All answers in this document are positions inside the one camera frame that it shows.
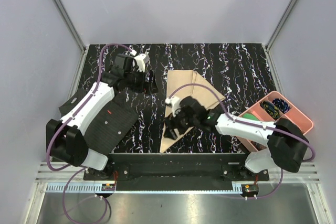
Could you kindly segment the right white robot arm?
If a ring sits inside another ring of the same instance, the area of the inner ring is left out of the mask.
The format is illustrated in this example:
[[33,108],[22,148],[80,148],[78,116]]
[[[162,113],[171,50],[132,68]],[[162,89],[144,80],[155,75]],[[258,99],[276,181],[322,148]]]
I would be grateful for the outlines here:
[[252,140],[266,147],[251,152],[238,167],[239,176],[250,180],[264,169],[279,167],[287,172],[299,171],[308,148],[308,140],[290,120],[276,122],[254,121],[229,113],[206,109],[196,99],[171,97],[165,100],[171,110],[164,119],[163,136],[177,140],[192,127]]

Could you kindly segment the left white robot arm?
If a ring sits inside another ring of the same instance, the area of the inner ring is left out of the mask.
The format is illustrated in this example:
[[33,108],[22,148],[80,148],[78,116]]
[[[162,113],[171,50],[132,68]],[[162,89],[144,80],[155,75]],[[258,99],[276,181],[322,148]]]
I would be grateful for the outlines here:
[[98,113],[125,88],[133,92],[152,94],[157,92],[154,72],[147,71],[150,57],[146,53],[137,55],[118,54],[107,71],[99,70],[98,80],[73,109],[60,120],[51,119],[46,125],[46,161],[50,170],[50,159],[66,162],[66,166],[95,169],[103,180],[113,175],[108,157],[89,147],[85,133]]

